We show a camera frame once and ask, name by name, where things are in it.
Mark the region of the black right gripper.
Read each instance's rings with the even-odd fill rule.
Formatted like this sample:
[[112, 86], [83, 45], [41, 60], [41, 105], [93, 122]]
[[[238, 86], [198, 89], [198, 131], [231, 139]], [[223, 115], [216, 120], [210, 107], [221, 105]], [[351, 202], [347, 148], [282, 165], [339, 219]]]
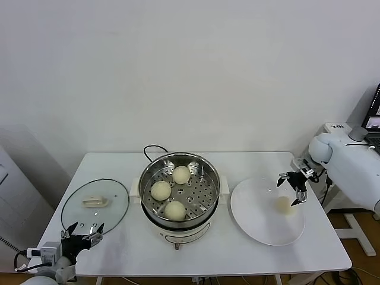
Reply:
[[302, 172], [287, 172], [279, 174], [277, 187], [281, 186], [285, 181], [296, 191], [296, 199], [291, 203], [291, 207], [304, 203], [307, 199], [307, 189], [305, 183], [308, 178]]

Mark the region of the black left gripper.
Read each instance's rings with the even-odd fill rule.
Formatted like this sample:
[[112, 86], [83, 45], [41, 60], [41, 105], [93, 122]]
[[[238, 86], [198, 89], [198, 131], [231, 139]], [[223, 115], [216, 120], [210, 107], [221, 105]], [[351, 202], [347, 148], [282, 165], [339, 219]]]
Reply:
[[95, 232], [84, 237], [81, 235], [71, 236], [77, 225], [78, 222], [75, 222], [67, 229], [61, 231], [62, 255], [68, 259], [76, 259], [81, 251], [94, 247], [103, 239], [104, 223]]

